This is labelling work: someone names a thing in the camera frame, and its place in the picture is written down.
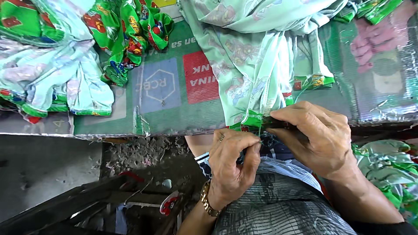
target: floor debris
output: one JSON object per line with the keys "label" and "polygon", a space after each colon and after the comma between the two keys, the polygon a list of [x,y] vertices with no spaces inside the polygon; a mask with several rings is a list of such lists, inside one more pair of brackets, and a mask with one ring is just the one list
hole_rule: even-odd
{"label": "floor debris", "polygon": [[158,136],[135,137],[128,143],[112,145],[109,151],[111,157],[106,162],[106,168],[110,170],[110,176],[113,176],[123,171],[155,166],[164,161],[165,157],[184,155],[190,150],[184,137]]}

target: plastic sheet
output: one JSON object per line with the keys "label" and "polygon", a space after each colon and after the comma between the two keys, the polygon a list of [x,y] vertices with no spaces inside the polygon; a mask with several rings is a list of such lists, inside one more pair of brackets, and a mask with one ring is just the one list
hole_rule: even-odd
{"label": "plastic sheet", "polygon": [[[351,125],[417,121],[418,17],[416,6],[409,0],[405,3],[384,19],[387,22],[366,29],[380,32],[382,38],[365,34],[355,20],[323,26],[319,37],[324,60],[336,83],[332,88],[306,90],[298,101],[342,113]],[[111,87],[115,102],[110,116],[75,116],[74,136],[189,135],[225,126],[218,84],[206,57],[176,6],[161,10],[170,11],[176,22],[167,51],[149,51],[143,64],[131,71],[125,87]],[[361,54],[355,50],[364,44],[353,46],[358,36],[375,42],[366,50],[371,52],[366,62],[359,63]]]}

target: printed fabric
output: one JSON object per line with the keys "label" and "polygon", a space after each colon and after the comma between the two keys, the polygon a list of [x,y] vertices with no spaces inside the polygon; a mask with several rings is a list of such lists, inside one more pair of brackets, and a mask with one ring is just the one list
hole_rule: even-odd
{"label": "printed fabric", "polygon": [[[317,30],[346,3],[178,0],[218,80],[227,126],[254,123],[251,119],[261,120],[271,110],[292,104],[295,75],[311,84],[334,81],[324,65]],[[303,53],[298,53],[299,41]]]}
{"label": "printed fabric", "polygon": [[167,47],[174,24],[152,0],[98,0],[83,20],[110,56],[102,81],[117,86],[126,84],[127,72],[141,64],[150,46],[157,51]]}
{"label": "printed fabric", "polygon": [[402,0],[349,0],[334,18],[342,23],[350,22],[354,17],[365,18],[377,24],[395,10]]}
{"label": "printed fabric", "polygon": [[0,97],[39,118],[49,111],[68,110],[76,115],[110,115],[113,93],[100,80],[95,41],[81,20],[94,1],[76,5],[67,0],[45,0],[42,4],[54,9],[66,23],[68,40],[65,45],[39,48],[2,36]]}
{"label": "printed fabric", "polygon": [[13,39],[53,45],[64,39],[65,26],[40,0],[0,1],[0,32]]}
{"label": "printed fabric", "polygon": [[398,140],[378,140],[361,148],[353,145],[363,175],[393,203],[405,221],[418,229],[418,165]]}

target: light green fabric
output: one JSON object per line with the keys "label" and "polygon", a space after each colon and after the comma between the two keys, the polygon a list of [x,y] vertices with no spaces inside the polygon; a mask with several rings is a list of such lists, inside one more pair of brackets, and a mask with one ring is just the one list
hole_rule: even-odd
{"label": "light green fabric", "polygon": [[393,203],[404,219],[418,228],[418,165],[407,154],[408,144],[378,140],[353,145],[363,175]]}
{"label": "light green fabric", "polygon": [[48,111],[77,115],[110,115],[114,101],[93,49],[95,41],[81,20],[94,1],[42,0],[66,23],[65,45],[40,49],[0,38],[0,97],[34,117]]}
{"label": "light green fabric", "polygon": [[[308,40],[312,59],[321,58],[316,31],[346,3],[347,0],[178,0],[180,11],[218,80],[226,125],[245,120],[247,110],[269,115],[271,110],[286,106],[283,93],[292,91],[297,40]],[[309,69],[297,70],[303,76],[332,76],[320,59],[298,63],[312,64]]]}

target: wrinkled hand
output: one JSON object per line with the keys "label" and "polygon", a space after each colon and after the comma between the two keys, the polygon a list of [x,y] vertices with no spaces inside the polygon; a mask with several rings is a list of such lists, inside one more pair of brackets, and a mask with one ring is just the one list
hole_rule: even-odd
{"label": "wrinkled hand", "polygon": [[[212,180],[208,194],[210,206],[222,210],[232,201],[240,198],[254,183],[255,173],[260,164],[260,138],[249,132],[216,130],[209,164]],[[244,163],[236,164],[240,152],[247,148]]]}
{"label": "wrinkled hand", "polygon": [[346,116],[306,101],[273,111],[270,115],[297,126],[304,134],[298,135],[286,129],[267,129],[289,147],[297,160],[316,174],[325,179],[339,180],[349,177],[357,168]]}

